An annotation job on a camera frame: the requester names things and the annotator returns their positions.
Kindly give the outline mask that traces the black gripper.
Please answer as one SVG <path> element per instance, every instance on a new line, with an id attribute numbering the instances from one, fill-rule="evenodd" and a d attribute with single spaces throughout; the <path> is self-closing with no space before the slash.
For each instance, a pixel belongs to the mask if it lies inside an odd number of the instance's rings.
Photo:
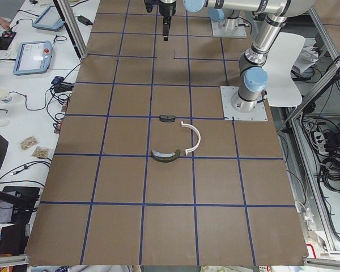
<path id="1" fill-rule="evenodd" d="M 176 0 L 159 0 L 159 12 L 163 16 L 163 40 L 168 41 L 171 27 L 171 17 L 176 13 Z"/>
<path id="2" fill-rule="evenodd" d="M 158 4 L 159 4 L 158 0 L 144 0 L 144 5 L 147 13 L 151 13 L 154 6 Z"/>

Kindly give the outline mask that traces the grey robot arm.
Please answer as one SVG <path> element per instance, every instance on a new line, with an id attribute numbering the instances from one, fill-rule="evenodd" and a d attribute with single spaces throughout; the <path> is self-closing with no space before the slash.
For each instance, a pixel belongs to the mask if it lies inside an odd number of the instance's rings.
<path id="1" fill-rule="evenodd" d="M 171 27 L 171 19 L 176 13 L 176 3 L 177 1 L 144 1 L 148 13 L 152 12 L 155 5 L 159 6 L 159 12 L 163 17 L 163 32 L 169 31 Z M 193 13 L 200 11 L 206 3 L 207 1 L 183 1 L 185 9 Z M 213 22 L 221 22 L 224 19 L 237 19 L 239 12 L 239 10 L 216 6 L 216 8 L 209 8 L 208 14 Z"/>
<path id="2" fill-rule="evenodd" d="M 250 76 L 254 75 L 255 71 L 264 72 L 263 66 L 268 52 L 287 19 L 303 14 L 314 4 L 315 1 L 183 1 L 186 11 L 192 13 L 199 12 L 203 8 L 214 8 L 266 14 L 252 46 L 241 55 L 239 60 L 242 82 L 237 96 L 247 103 L 252 98 L 257 98 L 265 89 L 265 87 L 255 89 L 251 85 Z"/>

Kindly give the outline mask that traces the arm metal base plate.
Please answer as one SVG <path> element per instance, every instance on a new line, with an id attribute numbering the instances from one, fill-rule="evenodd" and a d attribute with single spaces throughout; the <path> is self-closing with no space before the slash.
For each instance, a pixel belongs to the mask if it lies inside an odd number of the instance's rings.
<path id="1" fill-rule="evenodd" d="M 245 39 L 247 38 L 246 24 L 241 18 L 211 20 L 212 35 L 214 37 Z"/>
<path id="2" fill-rule="evenodd" d="M 262 95 L 255 101 L 245 101 L 239 97 L 238 86 L 221 86 L 223 116 L 226 121 L 267 121 L 267 113 Z"/>

